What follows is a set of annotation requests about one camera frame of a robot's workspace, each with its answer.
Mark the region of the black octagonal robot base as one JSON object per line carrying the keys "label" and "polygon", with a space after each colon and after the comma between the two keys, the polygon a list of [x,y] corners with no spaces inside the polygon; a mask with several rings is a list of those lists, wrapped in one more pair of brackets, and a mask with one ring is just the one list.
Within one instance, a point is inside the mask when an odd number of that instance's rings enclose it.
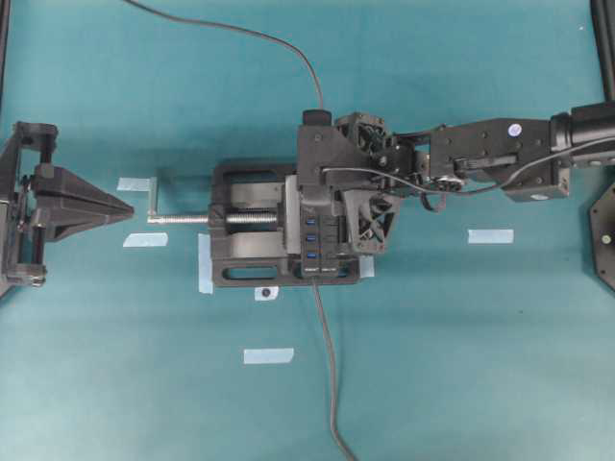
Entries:
{"label": "black octagonal robot base", "polygon": [[615,288],[614,199],[614,184],[611,184],[589,210],[595,272],[611,290]]}

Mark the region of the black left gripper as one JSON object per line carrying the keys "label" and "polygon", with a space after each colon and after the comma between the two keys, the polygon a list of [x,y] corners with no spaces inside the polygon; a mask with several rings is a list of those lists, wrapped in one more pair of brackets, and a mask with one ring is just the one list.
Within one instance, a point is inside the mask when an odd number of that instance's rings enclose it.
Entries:
{"label": "black left gripper", "polygon": [[[45,241],[131,219],[134,208],[67,169],[49,163],[58,129],[17,122],[1,150],[1,294],[45,282]],[[39,154],[34,175],[20,173],[24,149]],[[33,192],[36,207],[30,207]]]}

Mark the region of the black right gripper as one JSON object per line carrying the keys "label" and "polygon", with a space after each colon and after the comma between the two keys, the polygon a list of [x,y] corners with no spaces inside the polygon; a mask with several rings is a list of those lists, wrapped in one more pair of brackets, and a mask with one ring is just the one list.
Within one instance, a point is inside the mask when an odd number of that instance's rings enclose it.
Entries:
{"label": "black right gripper", "polygon": [[382,253],[403,198],[421,193],[415,150],[379,117],[305,112],[296,190],[303,253]]}

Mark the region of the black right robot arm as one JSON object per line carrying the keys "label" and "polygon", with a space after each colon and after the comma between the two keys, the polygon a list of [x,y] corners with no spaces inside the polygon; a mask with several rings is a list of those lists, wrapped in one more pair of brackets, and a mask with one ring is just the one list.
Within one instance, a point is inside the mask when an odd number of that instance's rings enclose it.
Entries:
{"label": "black right robot arm", "polygon": [[572,168],[614,152],[614,106],[549,119],[492,118],[395,133],[375,115],[308,110],[298,131],[300,253],[310,261],[382,252],[404,198],[432,213],[449,197],[501,190],[517,202],[564,198]]}

